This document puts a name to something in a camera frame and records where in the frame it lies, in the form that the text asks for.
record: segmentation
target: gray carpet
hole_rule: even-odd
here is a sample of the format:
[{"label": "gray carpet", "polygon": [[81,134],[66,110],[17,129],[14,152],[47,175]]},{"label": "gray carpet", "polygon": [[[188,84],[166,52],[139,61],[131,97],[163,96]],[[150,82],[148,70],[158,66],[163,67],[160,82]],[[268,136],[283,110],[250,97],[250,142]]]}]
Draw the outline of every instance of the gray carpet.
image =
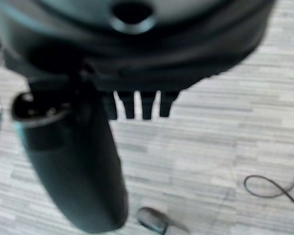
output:
[{"label": "gray carpet", "polygon": [[[25,89],[21,76],[0,68],[0,235],[83,234],[51,202],[13,130],[10,102]],[[152,122],[121,115],[111,123],[130,200],[126,226],[111,234],[152,234],[134,216],[149,206],[195,235],[294,235],[286,197],[243,189],[249,174],[285,187],[294,180],[294,0],[279,1],[265,41],[246,61],[184,92],[170,119],[158,110]],[[264,182],[253,189],[277,192]]]}]

